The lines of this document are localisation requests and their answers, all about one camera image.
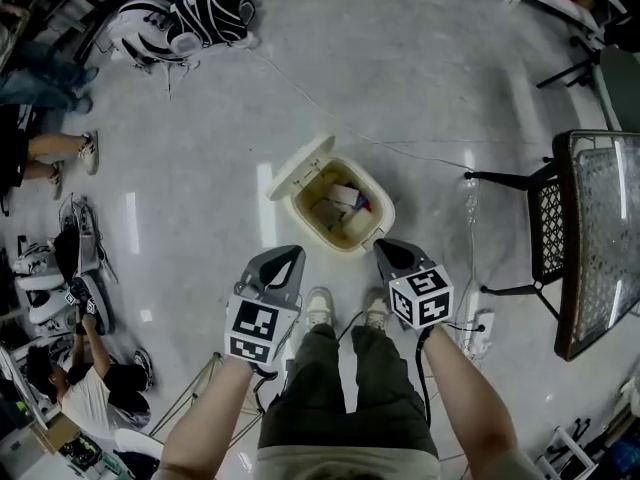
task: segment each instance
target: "table top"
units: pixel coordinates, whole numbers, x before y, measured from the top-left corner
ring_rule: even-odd
[[[635,55],[608,46],[600,52],[600,69],[620,129],[640,132],[640,63]]]
[[[570,360],[640,301],[640,134],[553,141],[565,228],[556,353]]]

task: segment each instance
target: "bag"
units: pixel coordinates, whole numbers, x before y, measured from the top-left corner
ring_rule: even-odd
[[[169,43],[176,51],[186,51],[180,43],[207,48],[241,41],[250,33],[249,22],[255,14],[251,0],[174,0],[171,16],[176,27]]]
[[[107,26],[118,51],[137,66],[184,62],[185,57],[176,54],[167,39],[173,25],[169,5],[166,0],[130,0]]]

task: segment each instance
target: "metal chair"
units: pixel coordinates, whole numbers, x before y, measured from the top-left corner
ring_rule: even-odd
[[[531,227],[531,277],[533,283],[494,290],[481,286],[482,293],[491,295],[537,295],[556,319],[558,312],[542,294],[542,288],[562,278],[564,267],[564,225],[560,189],[553,159],[543,159],[547,165],[530,176],[494,172],[466,172],[466,179],[480,179],[522,190],[527,193]]]

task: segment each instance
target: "black and white helmet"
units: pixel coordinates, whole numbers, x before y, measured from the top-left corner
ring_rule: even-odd
[[[183,62],[167,40],[172,27],[169,6],[166,0],[130,0],[107,26],[109,38],[122,55],[141,67]]]

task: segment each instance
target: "person sitting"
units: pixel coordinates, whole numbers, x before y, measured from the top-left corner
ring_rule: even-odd
[[[91,315],[76,326],[72,367],[65,372],[51,364],[46,347],[33,346],[27,354],[27,380],[83,432],[99,439],[114,439],[119,428],[142,429],[150,419],[149,404],[140,392],[153,386],[149,355],[136,351],[132,365],[112,364],[96,332]],[[84,362],[84,329],[93,364]]]
[[[0,13],[25,20],[29,11],[0,2]],[[93,81],[98,68],[65,61],[51,46],[24,41],[0,22],[0,105],[32,105],[88,114],[93,102],[74,90]]]
[[[45,178],[53,185],[53,199],[62,194],[62,167],[64,162],[45,164],[38,158],[77,152],[87,173],[92,176],[98,170],[98,133],[91,131],[82,135],[46,133],[31,140],[18,131],[15,136],[5,137],[0,154],[0,193],[6,194],[11,187],[19,187],[23,180]]]

